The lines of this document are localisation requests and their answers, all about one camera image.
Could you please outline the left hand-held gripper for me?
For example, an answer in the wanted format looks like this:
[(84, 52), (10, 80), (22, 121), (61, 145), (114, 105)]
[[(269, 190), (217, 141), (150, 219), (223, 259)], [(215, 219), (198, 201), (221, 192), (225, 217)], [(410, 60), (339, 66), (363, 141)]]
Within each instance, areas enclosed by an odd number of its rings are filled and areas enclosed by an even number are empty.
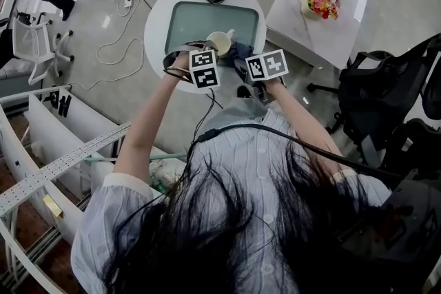
[[(172, 66), (180, 52), (189, 52), (189, 70)], [(220, 86), (217, 62), (217, 49), (211, 41), (191, 41), (163, 59), (163, 71), (193, 85), (197, 90), (212, 89)]]

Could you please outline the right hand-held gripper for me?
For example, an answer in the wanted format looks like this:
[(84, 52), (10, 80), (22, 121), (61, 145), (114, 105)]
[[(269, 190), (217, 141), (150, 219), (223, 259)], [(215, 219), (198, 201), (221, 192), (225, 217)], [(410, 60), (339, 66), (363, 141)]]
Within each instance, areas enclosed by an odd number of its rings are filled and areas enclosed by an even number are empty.
[(243, 83), (249, 87), (252, 96), (262, 105), (275, 101), (275, 98), (267, 92), (264, 82), (278, 79), (285, 85), (283, 76), (289, 73), (282, 49), (246, 59), (235, 59), (234, 66)]

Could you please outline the dark grey cloth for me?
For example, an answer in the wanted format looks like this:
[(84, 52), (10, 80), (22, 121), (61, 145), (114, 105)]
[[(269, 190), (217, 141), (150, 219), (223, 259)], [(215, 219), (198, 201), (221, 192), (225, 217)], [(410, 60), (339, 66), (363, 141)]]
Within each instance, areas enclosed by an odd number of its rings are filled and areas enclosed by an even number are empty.
[(236, 61), (245, 62), (246, 58), (254, 55), (254, 47), (239, 42), (232, 42), (232, 45), (225, 57), (227, 67), (235, 67)]

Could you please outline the cream ceramic mug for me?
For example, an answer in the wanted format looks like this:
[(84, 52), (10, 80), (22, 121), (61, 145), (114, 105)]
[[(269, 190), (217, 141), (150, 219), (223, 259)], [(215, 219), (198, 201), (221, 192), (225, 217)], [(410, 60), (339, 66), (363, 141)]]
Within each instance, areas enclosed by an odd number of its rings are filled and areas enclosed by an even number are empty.
[(232, 47), (232, 38), (234, 35), (234, 29), (231, 29), (228, 32), (213, 32), (207, 37), (207, 40), (211, 41), (216, 47), (218, 57), (224, 58)]

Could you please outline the person's left forearm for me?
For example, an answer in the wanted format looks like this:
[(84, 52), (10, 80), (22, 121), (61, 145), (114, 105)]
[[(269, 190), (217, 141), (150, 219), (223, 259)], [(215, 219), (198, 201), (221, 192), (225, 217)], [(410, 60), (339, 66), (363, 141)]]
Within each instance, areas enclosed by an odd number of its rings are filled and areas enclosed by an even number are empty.
[(123, 141), (114, 173), (127, 174), (150, 183), (150, 154), (170, 98), (180, 80), (166, 74), (147, 99)]

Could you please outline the light grey skirt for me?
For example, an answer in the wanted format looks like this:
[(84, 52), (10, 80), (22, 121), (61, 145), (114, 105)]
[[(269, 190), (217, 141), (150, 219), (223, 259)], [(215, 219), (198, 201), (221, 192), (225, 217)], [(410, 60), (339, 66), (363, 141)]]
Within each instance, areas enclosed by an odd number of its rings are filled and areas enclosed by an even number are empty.
[(208, 120), (204, 125), (205, 130), (218, 129), (227, 125), (243, 121), (254, 122), (258, 118), (264, 118), (268, 109), (258, 105), (232, 105), (221, 110)]

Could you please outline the white marble coffee table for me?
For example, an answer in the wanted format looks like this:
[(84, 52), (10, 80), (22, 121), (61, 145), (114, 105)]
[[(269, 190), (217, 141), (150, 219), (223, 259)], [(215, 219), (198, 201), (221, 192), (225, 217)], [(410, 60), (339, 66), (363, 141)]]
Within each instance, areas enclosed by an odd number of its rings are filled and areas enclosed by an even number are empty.
[(345, 68), (367, 0), (342, 0), (339, 17), (312, 20), (301, 12), (305, 0), (274, 0), (267, 16), (267, 39), (315, 67)]

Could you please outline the round white side table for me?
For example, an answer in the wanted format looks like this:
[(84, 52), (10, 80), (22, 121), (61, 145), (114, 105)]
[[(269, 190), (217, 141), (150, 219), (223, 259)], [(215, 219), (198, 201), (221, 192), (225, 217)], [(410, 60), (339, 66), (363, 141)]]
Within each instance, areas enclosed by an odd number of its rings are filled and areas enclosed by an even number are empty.
[[(193, 1), (209, 3), (206, 0), (157, 0), (152, 6), (147, 17), (144, 31), (144, 48), (147, 59), (153, 71), (159, 76), (165, 75), (163, 71), (163, 59), (166, 57), (165, 42), (170, 24), (172, 10), (180, 1)], [(257, 0), (225, 0), (223, 5), (251, 8), (259, 15), (258, 30), (256, 34), (256, 47), (254, 51), (261, 53), (266, 41), (265, 15)]]

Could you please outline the pile of white rags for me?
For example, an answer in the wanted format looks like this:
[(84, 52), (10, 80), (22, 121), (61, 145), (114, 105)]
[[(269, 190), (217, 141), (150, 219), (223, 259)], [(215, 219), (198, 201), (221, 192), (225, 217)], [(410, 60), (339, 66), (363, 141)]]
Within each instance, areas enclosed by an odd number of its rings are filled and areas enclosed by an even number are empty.
[(153, 160), (150, 163), (152, 186), (159, 191), (168, 191), (180, 179), (185, 163), (179, 159)]

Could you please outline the black office chair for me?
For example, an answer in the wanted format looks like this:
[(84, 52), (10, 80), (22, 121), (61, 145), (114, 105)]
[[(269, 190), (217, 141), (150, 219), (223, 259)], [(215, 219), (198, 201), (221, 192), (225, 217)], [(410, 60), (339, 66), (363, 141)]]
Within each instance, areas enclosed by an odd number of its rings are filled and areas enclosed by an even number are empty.
[(337, 95), (336, 123), (356, 145), (364, 164), (407, 175), (441, 172), (441, 127), (405, 118), (420, 98), (427, 118), (441, 120), (441, 33), (408, 52), (359, 52), (340, 73), (337, 88), (311, 83), (309, 92)]

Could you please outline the white curved shelving unit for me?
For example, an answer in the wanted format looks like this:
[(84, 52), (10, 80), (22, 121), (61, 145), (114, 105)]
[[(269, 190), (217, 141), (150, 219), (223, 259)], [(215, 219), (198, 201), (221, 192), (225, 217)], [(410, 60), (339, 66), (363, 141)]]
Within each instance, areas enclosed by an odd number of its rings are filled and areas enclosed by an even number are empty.
[[(0, 150), (14, 178), (13, 186), (118, 126), (80, 101), (65, 86), (0, 97)], [(90, 157), (115, 158), (123, 138)], [(39, 261), (59, 240), (73, 241), (91, 193), (111, 170), (112, 162), (82, 161), (23, 202), (32, 206), (49, 227), (30, 249), (17, 239), (22, 204), (0, 217), (0, 237), (6, 244), (8, 274), (12, 279), (20, 282), (24, 275), (30, 275), (49, 294), (65, 294), (39, 267)], [(46, 207), (43, 202), (46, 194), (62, 209), (62, 218), (55, 218)]]

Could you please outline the white office chair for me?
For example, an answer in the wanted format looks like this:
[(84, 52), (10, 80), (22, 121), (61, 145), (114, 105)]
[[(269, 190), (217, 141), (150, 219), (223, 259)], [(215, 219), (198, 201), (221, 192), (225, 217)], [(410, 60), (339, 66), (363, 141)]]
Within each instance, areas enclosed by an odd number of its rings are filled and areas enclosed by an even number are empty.
[(73, 55), (62, 53), (62, 47), (72, 38), (74, 32), (69, 30), (64, 34), (56, 33), (49, 36), (49, 29), (53, 20), (43, 21), (46, 13), (42, 12), (39, 18), (32, 22), (31, 16), (19, 12), (12, 18), (12, 49), (14, 58), (33, 64), (28, 83), (35, 85), (42, 81), (49, 72), (59, 78), (63, 72), (59, 69), (59, 61), (71, 63)]

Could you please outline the yellow paper tag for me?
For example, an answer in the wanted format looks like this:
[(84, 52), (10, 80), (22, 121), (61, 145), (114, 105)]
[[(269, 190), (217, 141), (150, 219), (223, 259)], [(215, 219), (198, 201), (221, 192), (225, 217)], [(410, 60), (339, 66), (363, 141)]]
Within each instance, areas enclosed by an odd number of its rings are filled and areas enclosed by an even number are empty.
[(63, 211), (49, 194), (43, 198), (43, 202), (55, 218), (62, 218)]

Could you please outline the black head-mounted rig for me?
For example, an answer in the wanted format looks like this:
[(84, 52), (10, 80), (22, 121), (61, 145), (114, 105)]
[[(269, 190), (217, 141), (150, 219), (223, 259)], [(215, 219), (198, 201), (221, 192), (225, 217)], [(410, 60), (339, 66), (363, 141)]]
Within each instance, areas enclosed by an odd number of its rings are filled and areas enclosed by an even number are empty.
[(337, 239), (361, 294), (416, 294), (441, 265), (441, 170), (415, 171)]

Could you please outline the perforated metal rail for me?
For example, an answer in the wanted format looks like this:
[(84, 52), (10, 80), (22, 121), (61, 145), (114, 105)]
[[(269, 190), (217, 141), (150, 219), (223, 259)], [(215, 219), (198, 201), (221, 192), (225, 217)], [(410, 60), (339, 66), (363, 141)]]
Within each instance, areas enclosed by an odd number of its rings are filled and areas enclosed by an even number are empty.
[(7, 189), (0, 195), (0, 217), (5, 216), (7, 213), (17, 208), (48, 182), (56, 180), (59, 176), (66, 173), (98, 150), (120, 140), (126, 135), (130, 125), (130, 122), (126, 122), (119, 125), (116, 129), (82, 144), (80, 147), (56, 159), (54, 162), (51, 162), (49, 165), (38, 170), (38, 172), (26, 176), (23, 180)]

